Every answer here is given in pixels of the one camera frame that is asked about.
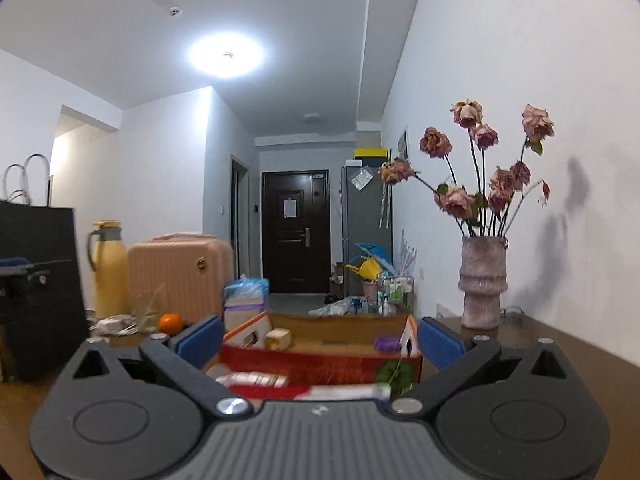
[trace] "purple package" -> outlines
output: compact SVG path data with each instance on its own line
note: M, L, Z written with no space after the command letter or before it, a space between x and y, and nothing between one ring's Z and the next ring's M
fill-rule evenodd
M394 335L381 335L374 339L373 348L378 352L397 352L400 338Z

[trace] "suitcase handle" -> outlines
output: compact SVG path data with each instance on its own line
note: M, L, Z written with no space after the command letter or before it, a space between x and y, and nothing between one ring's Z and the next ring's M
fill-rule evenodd
M159 241L159 240L173 240L174 238L204 238L207 240L215 240L216 237L214 235L207 235L204 233L173 233L170 235L156 236L155 238L151 238L151 242Z
M91 256L91 239L94 236L99 236L100 234L101 234L100 231L93 231L89 233L86 237L86 257L89 260L89 265L91 265L91 268L94 270L94 272L97 271L97 267L95 266L94 259Z

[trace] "round ceiling lamp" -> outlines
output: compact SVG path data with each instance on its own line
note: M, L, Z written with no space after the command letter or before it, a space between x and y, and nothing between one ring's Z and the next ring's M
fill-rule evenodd
M223 78L249 73L263 58L255 41L231 32L204 38L191 49L191 62L197 69Z

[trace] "pink suitcase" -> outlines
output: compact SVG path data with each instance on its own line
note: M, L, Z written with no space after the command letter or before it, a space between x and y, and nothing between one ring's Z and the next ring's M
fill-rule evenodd
M195 323L209 314L222 316L222 290L232 279L228 242L205 234L175 233L134 244L127 255L132 298L164 283L168 312Z

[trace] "open box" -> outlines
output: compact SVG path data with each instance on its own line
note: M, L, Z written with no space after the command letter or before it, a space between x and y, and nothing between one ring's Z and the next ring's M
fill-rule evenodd
M265 348L264 338L273 328L291 330L288 349ZM386 335L399 339L399 351L374 348L374 340ZM234 371L283 375L292 385L375 383L377 371L398 359L412 368L416 383L422 366L412 316L312 317L263 312L225 335L219 358Z

